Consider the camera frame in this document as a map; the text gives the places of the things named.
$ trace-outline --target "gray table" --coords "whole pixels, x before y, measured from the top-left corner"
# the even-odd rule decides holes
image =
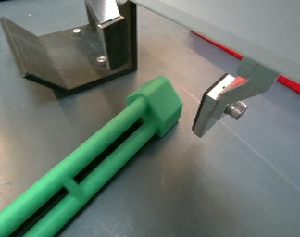
[[[82,1],[0,2],[35,34],[86,23]],[[140,8],[140,70],[58,98],[21,78],[0,29],[0,209],[125,108],[150,79],[172,79],[177,126],[153,139],[61,236],[300,236],[300,95],[276,83],[204,139],[192,133],[202,92],[240,61]]]

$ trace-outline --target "gray surface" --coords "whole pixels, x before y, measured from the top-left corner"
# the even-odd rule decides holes
[[[300,0],[133,0],[300,82]]]
[[[81,1],[0,3],[0,16],[45,34],[86,23]],[[249,99],[204,139],[192,123],[204,91],[240,61],[140,8],[140,70],[58,99],[21,79],[0,29],[0,209],[165,75],[182,118],[153,140],[61,236],[299,236],[300,95],[281,84]]]

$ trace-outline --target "metal stand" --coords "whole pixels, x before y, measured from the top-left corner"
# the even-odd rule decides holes
[[[34,35],[13,21],[0,18],[22,76],[63,94],[74,94],[135,71],[137,6],[126,2],[118,7],[127,22],[127,57],[117,69],[109,69],[101,63],[103,42],[90,11],[90,24],[43,36]]]

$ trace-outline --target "red edge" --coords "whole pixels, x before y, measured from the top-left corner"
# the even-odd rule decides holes
[[[217,47],[220,47],[222,50],[225,50],[230,55],[233,55],[236,58],[242,59],[242,55],[234,52],[228,47],[222,46],[217,42],[212,41],[209,38],[206,38],[204,35],[193,32],[197,34],[201,38],[204,38],[206,41],[209,41],[212,44],[214,44]],[[278,76],[277,81],[288,86],[291,89],[293,89],[297,93],[300,93],[300,83],[295,82],[292,79],[287,78],[285,76]]]

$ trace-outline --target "bolt head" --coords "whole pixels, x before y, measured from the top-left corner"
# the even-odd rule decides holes
[[[79,28],[75,28],[73,30],[73,32],[74,32],[74,36],[81,36],[82,35],[82,30]]]
[[[230,115],[233,119],[238,120],[248,107],[249,105],[244,101],[238,101],[228,106],[225,113]]]
[[[95,61],[97,61],[97,65],[98,66],[105,66],[106,65],[106,57],[105,56],[99,56],[97,59],[95,59]]]

